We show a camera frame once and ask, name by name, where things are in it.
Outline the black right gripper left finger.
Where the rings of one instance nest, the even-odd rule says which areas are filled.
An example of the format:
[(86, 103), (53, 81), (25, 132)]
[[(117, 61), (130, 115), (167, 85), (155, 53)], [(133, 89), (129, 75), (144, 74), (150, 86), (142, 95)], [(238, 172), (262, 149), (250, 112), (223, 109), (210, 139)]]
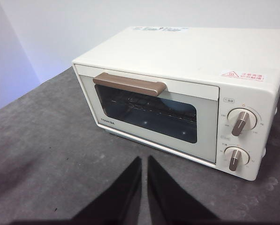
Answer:
[(81, 225), (136, 225), (142, 195), (142, 160), (136, 157), (113, 184), (78, 212)]

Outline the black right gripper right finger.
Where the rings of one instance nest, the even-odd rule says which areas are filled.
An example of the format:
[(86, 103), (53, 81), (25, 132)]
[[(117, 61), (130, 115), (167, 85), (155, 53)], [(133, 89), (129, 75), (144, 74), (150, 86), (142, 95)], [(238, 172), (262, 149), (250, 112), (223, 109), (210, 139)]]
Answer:
[(147, 192), (154, 225), (217, 225), (219, 218), (188, 194), (153, 157), (148, 157)]

